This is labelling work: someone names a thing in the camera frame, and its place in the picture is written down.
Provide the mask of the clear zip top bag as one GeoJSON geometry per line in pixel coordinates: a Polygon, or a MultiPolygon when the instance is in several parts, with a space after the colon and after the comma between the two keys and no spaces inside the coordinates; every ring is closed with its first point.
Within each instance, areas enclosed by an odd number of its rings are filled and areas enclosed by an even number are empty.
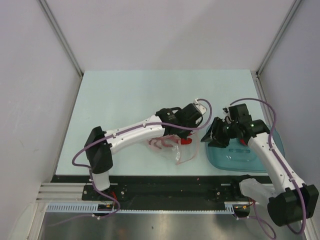
{"type": "Polygon", "coordinates": [[[200,151],[200,139],[198,131],[191,132],[187,138],[192,139],[192,143],[189,145],[179,145],[172,148],[163,148],[162,150],[149,147],[147,139],[143,143],[144,145],[155,155],[168,159],[174,162],[176,165],[192,161],[195,159],[200,151]]]}

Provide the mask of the red fake lobster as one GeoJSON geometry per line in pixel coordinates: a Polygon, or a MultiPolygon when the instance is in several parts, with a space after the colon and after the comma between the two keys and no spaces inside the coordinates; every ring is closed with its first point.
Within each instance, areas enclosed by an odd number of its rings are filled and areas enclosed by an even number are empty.
{"type": "Polygon", "coordinates": [[[180,145],[190,145],[192,143],[192,139],[188,138],[180,138],[175,135],[163,136],[163,137],[155,137],[147,140],[147,144],[150,148],[156,150],[162,150],[164,148],[173,148],[180,145]]]}

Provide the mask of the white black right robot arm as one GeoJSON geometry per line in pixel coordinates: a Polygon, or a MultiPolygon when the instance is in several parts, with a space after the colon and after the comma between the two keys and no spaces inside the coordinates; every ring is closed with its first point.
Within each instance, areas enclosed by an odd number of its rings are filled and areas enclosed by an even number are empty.
{"type": "Polygon", "coordinates": [[[307,185],[290,167],[268,126],[260,119],[227,123],[215,117],[201,141],[209,147],[226,148],[231,139],[244,140],[260,159],[273,185],[269,188],[246,175],[230,188],[231,196],[237,201],[248,197],[266,207],[279,227],[296,222],[305,227],[314,214],[319,191],[315,185],[307,185]]]}

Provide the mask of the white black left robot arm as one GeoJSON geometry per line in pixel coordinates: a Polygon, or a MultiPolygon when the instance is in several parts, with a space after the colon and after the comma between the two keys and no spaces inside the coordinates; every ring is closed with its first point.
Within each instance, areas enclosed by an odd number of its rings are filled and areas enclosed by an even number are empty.
{"type": "Polygon", "coordinates": [[[103,131],[100,126],[91,130],[85,143],[86,158],[95,184],[93,194],[100,200],[110,196],[109,170],[113,155],[131,145],[166,136],[186,139],[202,123],[207,109],[200,103],[190,103],[184,108],[162,108],[151,117],[136,124],[103,131]]]}

